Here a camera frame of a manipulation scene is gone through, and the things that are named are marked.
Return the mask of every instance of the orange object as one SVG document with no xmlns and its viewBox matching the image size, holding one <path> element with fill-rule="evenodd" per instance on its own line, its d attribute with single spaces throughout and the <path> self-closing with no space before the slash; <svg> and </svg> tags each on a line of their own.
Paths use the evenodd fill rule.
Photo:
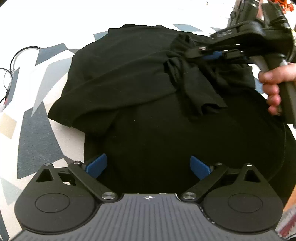
<svg viewBox="0 0 296 241">
<path fill-rule="evenodd" d="M 292 12 L 294 11 L 294 6 L 293 4 L 288 4 L 287 3 L 287 0 L 270 0 L 271 2 L 278 2 L 279 5 L 281 6 L 282 10 L 283 10 L 283 13 L 286 13 L 286 12 Z"/>
</svg>

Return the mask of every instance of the black handle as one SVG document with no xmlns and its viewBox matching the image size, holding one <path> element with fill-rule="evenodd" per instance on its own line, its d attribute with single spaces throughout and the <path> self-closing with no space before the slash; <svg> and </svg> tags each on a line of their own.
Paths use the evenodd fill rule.
<svg viewBox="0 0 296 241">
<path fill-rule="evenodd" d="M 264 56 L 268 69 L 272 70 L 279 66 L 288 65 L 283 54 L 267 54 Z M 287 124 L 296 125 L 296 85 L 294 81 L 279 84 L 281 96 L 282 116 Z"/>
</svg>

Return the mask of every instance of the finger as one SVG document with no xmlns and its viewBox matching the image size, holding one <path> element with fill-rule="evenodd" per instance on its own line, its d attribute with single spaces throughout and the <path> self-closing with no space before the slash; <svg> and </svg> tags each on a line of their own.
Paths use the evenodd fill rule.
<svg viewBox="0 0 296 241">
<path fill-rule="evenodd" d="M 266 93 L 268 95 L 277 95 L 277 94 L 279 94 L 279 86 L 264 84 L 263 91 L 264 91 L 264 93 Z"/>
<path fill-rule="evenodd" d="M 278 106 L 281 103 L 281 97 L 279 95 L 269 95 L 267 97 L 267 104 L 270 106 Z"/>
<path fill-rule="evenodd" d="M 296 79 L 296 64 L 277 67 L 266 73 L 259 73 L 259 80 L 263 84 L 279 84 L 283 81 Z"/>
<path fill-rule="evenodd" d="M 279 113 L 279 109 L 278 107 L 272 105 L 268 108 L 268 112 L 272 115 L 277 115 Z"/>
</svg>

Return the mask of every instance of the geometric patterned bedsheet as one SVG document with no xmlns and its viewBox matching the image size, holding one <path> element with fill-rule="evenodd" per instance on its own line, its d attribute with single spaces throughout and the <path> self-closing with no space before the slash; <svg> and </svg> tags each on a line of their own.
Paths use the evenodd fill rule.
<svg viewBox="0 0 296 241">
<path fill-rule="evenodd" d="M 209 35 L 191 25 L 172 28 Z M 94 40 L 105 34 L 94 34 Z M 40 49 L 28 60 L 33 63 L 31 68 L 20 65 L 14 72 L 7 105 L 0 113 L 0 241 L 21 231 L 14 204 L 42 164 L 66 167 L 83 161 L 84 133 L 47 117 L 61 96 L 76 51 L 64 43 Z"/>
</svg>

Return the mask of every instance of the fingernail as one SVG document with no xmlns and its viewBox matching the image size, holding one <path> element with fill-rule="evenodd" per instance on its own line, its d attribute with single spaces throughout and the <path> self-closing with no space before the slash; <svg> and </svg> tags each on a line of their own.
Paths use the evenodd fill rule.
<svg viewBox="0 0 296 241">
<path fill-rule="evenodd" d="M 271 80 L 272 79 L 272 73 L 271 72 L 267 72 L 263 75 L 265 80 Z"/>
</svg>

